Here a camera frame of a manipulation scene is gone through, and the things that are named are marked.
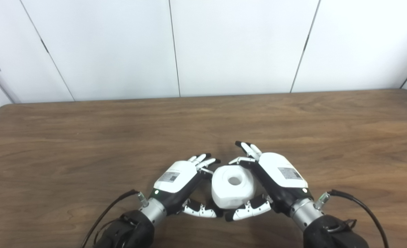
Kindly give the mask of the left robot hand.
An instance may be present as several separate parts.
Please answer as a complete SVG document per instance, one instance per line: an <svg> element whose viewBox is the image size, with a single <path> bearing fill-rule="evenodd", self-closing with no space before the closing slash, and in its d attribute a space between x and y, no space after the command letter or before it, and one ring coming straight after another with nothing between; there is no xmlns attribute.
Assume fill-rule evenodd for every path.
<svg viewBox="0 0 407 248"><path fill-rule="evenodd" d="M210 165L221 161L210 153L174 162L154 183L149 199L160 204L166 216L186 213L200 218L221 218L223 211L214 202L202 204L191 194L203 180L210 181L214 172Z"/></svg>

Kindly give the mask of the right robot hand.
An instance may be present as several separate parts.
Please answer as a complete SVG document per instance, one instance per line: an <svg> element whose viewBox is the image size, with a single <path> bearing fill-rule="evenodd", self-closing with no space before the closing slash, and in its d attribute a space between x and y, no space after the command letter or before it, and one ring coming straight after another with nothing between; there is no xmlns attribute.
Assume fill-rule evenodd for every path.
<svg viewBox="0 0 407 248"><path fill-rule="evenodd" d="M248 169L264 188L266 194L246 201L225 215L227 222L238 221L261 215L270 210L290 215L299 201L313 200L307 181L298 170L281 154L262 152L252 143L236 141L246 154L230 161L229 165L241 165Z"/></svg>

